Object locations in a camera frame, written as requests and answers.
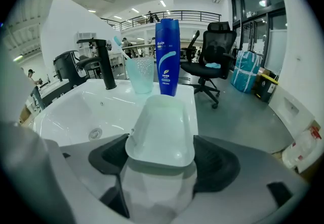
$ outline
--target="chair base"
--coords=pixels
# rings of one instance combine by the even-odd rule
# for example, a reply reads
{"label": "chair base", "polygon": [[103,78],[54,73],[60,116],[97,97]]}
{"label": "chair base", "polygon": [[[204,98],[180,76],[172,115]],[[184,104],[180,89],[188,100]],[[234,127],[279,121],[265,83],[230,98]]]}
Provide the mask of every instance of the chair base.
{"label": "chair base", "polygon": [[[215,88],[206,86],[205,85],[206,81],[211,82]],[[217,108],[218,100],[216,97],[219,97],[220,90],[217,89],[217,87],[214,85],[214,83],[212,82],[211,79],[205,79],[205,78],[200,77],[198,80],[198,83],[199,84],[185,84],[185,85],[192,86],[194,88],[194,94],[196,94],[198,92],[205,92],[215,102],[212,105],[212,108]]]}

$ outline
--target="gray floor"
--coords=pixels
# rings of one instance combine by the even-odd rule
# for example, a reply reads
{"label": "gray floor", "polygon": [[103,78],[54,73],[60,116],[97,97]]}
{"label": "gray floor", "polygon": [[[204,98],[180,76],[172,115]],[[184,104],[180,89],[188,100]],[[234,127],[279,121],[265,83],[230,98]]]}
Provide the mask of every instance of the gray floor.
{"label": "gray floor", "polygon": [[[122,71],[114,69],[114,75]],[[180,69],[179,77],[191,78],[196,84],[198,77],[191,76]],[[290,133],[278,116],[268,106],[252,94],[235,89],[228,79],[214,79],[213,82],[221,90],[217,109],[212,109],[212,100],[205,93],[195,94],[199,135],[216,137],[237,144],[254,147],[269,153],[275,153],[293,141]],[[158,82],[155,67],[154,81]],[[188,84],[179,80],[179,84]]]}

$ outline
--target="sink drain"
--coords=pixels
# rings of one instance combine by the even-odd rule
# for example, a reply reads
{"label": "sink drain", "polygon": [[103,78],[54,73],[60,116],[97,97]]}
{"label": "sink drain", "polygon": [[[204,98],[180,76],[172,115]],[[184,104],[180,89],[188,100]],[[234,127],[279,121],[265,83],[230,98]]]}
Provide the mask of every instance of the sink drain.
{"label": "sink drain", "polygon": [[95,128],[89,133],[89,140],[97,140],[101,137],[102,135],[102,130],[101,128]]}

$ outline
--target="blue and white bag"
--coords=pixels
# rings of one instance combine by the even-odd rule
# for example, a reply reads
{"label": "blue and white bag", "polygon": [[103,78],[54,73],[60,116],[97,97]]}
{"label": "blue and white bag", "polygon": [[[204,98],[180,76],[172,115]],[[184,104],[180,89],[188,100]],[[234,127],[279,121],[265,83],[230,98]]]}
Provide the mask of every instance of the blue and white bag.
{"label": "blue and white bag", "polygon": [[241,92],[250,93],[261,64],[261,56],[239,50],[231,84]]}

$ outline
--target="tray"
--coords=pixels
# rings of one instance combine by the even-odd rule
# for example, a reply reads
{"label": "tray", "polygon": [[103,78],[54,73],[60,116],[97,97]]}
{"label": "tray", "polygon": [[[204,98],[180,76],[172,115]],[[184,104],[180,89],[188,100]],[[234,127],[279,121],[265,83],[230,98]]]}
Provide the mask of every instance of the tray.
{"label": "tray", "polygon": [[125,144],[128,156],[160,167],[185,167],[194,158],[193,136],[185,104],[168,95],[146,100]]}

